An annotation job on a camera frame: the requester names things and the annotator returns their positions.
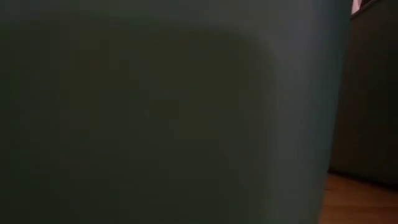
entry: teal plastic container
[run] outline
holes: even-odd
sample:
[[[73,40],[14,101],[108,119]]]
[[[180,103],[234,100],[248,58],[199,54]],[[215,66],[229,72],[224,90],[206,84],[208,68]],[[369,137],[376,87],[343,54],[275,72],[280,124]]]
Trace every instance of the teal plastic container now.
[[[13,223],[317,223],[349,1],[2,8]]]

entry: dark green surface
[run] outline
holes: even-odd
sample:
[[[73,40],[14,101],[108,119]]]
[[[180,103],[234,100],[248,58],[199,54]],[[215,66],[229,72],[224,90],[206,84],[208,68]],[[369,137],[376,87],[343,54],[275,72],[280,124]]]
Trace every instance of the dark green surface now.
[[[12,222],[316,223],[349,3],[288,3],[9,3]]]

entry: dark wall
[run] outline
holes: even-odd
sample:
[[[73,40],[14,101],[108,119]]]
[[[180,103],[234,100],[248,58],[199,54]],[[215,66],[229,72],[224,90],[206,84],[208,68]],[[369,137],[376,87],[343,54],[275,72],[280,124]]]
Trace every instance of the dark wall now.
[[[380,0],[351,20],[331,169],[398,185],[398,2]]]

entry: wooden floor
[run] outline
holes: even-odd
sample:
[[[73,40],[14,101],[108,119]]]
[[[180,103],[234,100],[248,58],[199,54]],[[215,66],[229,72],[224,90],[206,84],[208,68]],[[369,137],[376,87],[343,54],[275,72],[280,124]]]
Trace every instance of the wooden floor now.
[[[329,175],[320,224],[380,223],[398,224],[398,192]]]

